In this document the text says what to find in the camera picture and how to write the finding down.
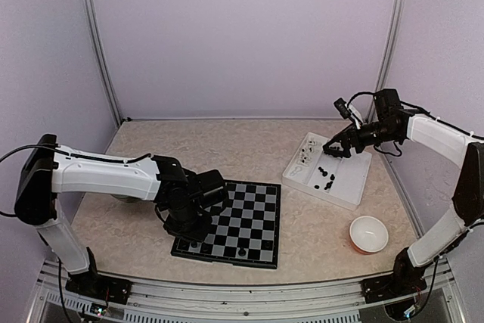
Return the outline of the black grey chessboard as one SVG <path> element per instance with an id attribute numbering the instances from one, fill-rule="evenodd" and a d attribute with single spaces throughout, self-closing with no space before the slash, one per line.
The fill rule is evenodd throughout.
<path id="1" fill-rule="evenodd" d="M 218 203 L 207 211 L 212 215 L 209 234 L 196 249 L 190 243 L 180 247 L 180 238 L 173 242 L 171 255 L 204 262 L 223 262 L 234 266 L 257 269 L 278 267 L 279 232 L 281 217 L 281 185 L 261 182 L 228 180 L 228 203 L 222 211 Z M 272 241 L 266 250 L 264 241 Z M 209 252 L 202 252 L 202 244 L 210 244 Z M 238 251 L 246 249 L 245 256 Z"/>

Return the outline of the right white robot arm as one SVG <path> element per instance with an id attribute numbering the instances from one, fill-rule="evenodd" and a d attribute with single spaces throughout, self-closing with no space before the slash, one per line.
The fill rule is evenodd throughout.
<path id="1" fill-rule="evenodd" d="M 423 157 L 419 176 L 424 184 L 432 177 L 443 177 L 443 171 L 454 173 L 445 190 L 447 206 L 442 216 L 396 258 L 398 270 L 386 280 L 387 290 L 401 296 L 415 285 L 418 269 L 450 251 L 483 224 L 483 138 L 432 115 L 420 105 L 403 101 L 396 89 L 367 95 L 373 101 L 377 117 L 374 121 L 364 121 L 352 100 L 335 101 L 335 108 L 349 125 L 324 145 L 326 154 L 350 158 L 368 147 L 381 152 L 383 144 L 399 148 L 410 142 Z"/>

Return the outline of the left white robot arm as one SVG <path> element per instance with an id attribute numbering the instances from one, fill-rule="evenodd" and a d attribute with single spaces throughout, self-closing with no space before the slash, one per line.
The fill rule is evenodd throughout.
<path id="1" fill-rule="evenodd" d="M 89 296 L 106 288 L 97 273 L 95 258 L 80 244 L 57 198 L 67 192 L 108 194 L 118 199 L 154 203 L 165 231 L 188 242 L 203 242 L 209 233 L 209 208 L 225 207 L 228 192 L 216 170 L 195 173 L 173 157 L 144 154 L 136 158 L 114 157 L 72 149 L 45 134 L 36 144 L 18 147 L 3 160 L 30 151 L 20 173 L 11 218 L 33 226 L 53 250 L 71 278 Z"/>

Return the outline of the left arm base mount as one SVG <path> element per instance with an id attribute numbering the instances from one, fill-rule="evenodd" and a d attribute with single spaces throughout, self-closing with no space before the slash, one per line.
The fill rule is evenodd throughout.
<path id="1" fill-rule="evenodd" d="M 118 303 L 126 305 L 131 292 L 132 282 L 122 278 L 100 275 L 95 280 L 79 280 L 70 277 L 66 283 L 69 292 L 78 295 L 102 300 L 105 303 Z"/>

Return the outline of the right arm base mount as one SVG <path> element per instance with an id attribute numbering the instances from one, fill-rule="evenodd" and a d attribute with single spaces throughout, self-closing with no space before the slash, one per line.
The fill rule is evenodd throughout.
<path id="1" fill-rule="evenodd" d="M 360 285 L 367 304 L 402 297 L 427 288 L 427 283 L 423 278 L 410 283 L 402 283 L 392 275 L 367 278 L 361 281 Z"/>

